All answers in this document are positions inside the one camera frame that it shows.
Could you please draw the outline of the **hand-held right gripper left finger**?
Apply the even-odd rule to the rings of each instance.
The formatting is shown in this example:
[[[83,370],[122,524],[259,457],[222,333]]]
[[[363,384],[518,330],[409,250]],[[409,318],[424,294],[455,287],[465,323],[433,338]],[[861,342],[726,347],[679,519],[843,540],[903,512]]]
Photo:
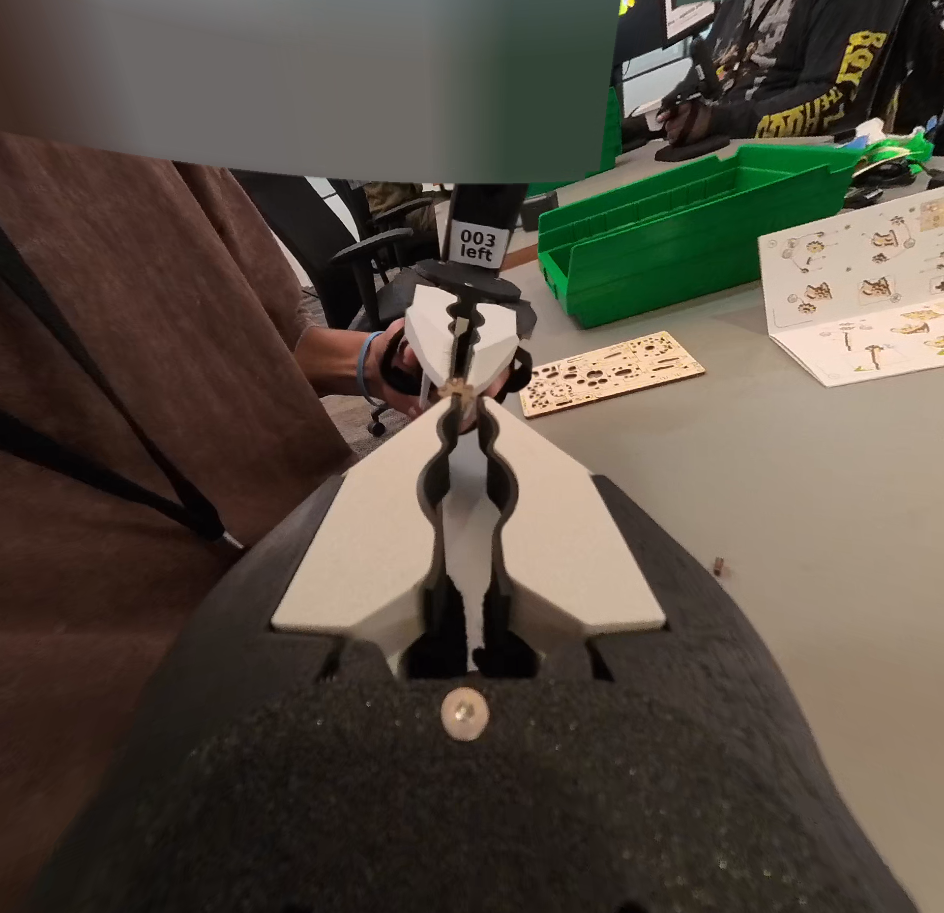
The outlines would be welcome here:
[[[425,469],[443,450],[441,400],[346,472],[271,617],[283,634],[375,645],[388,664],[424,631],[423,585],[434,521],[421,506]]]

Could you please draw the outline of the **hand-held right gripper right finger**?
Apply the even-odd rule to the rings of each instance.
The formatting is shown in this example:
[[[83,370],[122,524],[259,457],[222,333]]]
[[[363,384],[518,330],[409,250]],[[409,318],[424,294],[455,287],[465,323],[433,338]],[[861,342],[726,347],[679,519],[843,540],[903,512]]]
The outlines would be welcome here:
[[[486,492],[499,512],[490,591],[500,630],[550,654],[667,623],[594,476],[495,400],[478,404]]]

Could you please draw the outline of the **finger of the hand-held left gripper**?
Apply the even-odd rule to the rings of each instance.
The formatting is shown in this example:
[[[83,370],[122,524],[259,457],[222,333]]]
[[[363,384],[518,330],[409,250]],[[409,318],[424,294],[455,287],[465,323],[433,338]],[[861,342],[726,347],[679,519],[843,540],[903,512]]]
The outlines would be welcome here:
[[[458,297],[427,284],[414,289],[405,314],[404,335],[421,369],[421,393],[460,393],[455,375]]]
[[[466,384],[480,396],[508,369],[518,349],[517,319],[509,307],[477,307]]]

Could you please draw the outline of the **person's left forearm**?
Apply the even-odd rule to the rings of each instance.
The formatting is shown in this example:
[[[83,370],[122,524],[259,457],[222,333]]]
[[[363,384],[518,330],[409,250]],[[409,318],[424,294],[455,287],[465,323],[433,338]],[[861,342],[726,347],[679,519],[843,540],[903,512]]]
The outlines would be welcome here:
[[[360,397],[358,374],[366,342],[367,334],[361,331],[309,326],[295,346],[295,362],[320,398]]]

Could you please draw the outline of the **grey desk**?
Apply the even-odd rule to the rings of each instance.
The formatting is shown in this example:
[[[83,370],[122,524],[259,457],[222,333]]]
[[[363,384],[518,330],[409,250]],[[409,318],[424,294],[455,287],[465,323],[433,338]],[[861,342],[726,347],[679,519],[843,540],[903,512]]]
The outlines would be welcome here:
[[[538,363],[666,330],[696,378],[531,422],[712,571],[777,659],[859,824],[942,911],[942,371],[825,388],[760,282],[580,329],[516,233]]]

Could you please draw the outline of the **person's left hand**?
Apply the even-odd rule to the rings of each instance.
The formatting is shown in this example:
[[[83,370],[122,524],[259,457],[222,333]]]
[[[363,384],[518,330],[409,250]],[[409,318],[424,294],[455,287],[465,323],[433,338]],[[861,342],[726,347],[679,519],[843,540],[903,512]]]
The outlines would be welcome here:
[[[413,421],[422,413],[424,403],[417,394],[397,391],[383,375],[387,359],[389,368],[400,371],[405,378],[419,383],[423,377],[422,367],[404,335],[404,324],[403,319],[396,320],[383,336],[373,341],[366,369],[369,390],[374,397],[385,400],[387,406]]]

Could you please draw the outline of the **blue wristband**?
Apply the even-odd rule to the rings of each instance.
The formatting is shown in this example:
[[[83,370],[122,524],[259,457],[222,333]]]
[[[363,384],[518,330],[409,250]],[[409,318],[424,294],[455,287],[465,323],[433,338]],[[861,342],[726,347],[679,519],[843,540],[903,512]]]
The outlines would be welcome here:
[[[385,407],[386,402],[383,399],[375,398],[372,392],[369,390],[368,377],[367,377],[367,361],[370,350],[372,348],[372,343],[378,337],[381,337],[385,334],[385,330],[376,330],[368,334],[361,347],[356,364],[356,383],[358,390],[360,391],[361,397],[371,406],[376,409],[382,409]]]

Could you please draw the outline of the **black office chair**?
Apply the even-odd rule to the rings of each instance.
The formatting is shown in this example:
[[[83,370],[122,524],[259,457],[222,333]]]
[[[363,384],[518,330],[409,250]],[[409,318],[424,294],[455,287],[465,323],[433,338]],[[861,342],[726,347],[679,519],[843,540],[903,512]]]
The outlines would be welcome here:
[[[436,200],[421,185],[330,179],[355,237],[306,177],[243,169],[232,175],[313,284],[327,329],[388,329],[405,314],[407,268],[439,258]],[[372,435],[384,433],[380,416],[388,409],[374,408]]]

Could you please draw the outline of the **laser-cut wooden parts sheet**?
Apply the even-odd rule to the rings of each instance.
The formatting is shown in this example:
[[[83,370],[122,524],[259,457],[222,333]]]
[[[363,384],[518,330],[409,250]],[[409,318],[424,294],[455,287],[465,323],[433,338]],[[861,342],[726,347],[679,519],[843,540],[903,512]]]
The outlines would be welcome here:
[[[520,391],[523,416],[535,419],[704,375],[700,364],[667,331],[588,353],[535,364]]]

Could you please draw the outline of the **green plastic bin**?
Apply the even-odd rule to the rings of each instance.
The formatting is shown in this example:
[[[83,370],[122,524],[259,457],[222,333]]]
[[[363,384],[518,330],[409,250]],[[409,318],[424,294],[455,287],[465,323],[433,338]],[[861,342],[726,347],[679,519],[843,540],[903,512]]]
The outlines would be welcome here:
[[[860,149],[740,146],[542,214],[538,260],[596,328],[755,281],[758,239],[839,213]]]
[[[618,91],[610,87],[607,95],[606,117],[601,146],[600,173],[613,169],[622,154],[622,105]]]

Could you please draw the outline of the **black round pad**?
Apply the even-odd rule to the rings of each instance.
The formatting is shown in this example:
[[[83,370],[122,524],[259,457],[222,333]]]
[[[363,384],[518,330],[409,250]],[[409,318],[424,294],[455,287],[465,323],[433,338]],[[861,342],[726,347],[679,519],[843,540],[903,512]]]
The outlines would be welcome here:
[[[665,144],[654,153],[654,160],[657,163],[670,164],[688,162],[714,154],[730,144],[730,137],[724,135],[708,136],[696,142],[684,144]]]

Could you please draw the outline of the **computer monitor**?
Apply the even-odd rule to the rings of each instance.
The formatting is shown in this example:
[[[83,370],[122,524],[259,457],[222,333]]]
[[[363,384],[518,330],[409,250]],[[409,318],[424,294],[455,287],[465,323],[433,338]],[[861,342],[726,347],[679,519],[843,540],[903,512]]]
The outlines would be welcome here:
[[[705,29],[716,13],[713,1],[619,0],[614,62],[665,49]]]

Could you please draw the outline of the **assembly instruction booklet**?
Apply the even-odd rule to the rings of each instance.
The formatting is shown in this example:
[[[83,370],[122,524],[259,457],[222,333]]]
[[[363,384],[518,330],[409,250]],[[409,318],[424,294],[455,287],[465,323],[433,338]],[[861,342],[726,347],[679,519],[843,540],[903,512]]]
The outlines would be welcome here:
[[[758,239],[767,334],[825,387],[943,367],[943,189]]]

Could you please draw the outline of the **green plastic part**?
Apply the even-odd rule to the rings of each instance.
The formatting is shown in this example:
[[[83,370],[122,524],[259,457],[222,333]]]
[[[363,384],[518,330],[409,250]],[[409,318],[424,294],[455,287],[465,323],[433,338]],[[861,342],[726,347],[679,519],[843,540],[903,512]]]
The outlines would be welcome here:
[[[914,169],[930,161],[936,147],[935,136],[917,128],[903,136],[889,136],[865,147],[857,166],[859,171],[882,164],[904,163]]]

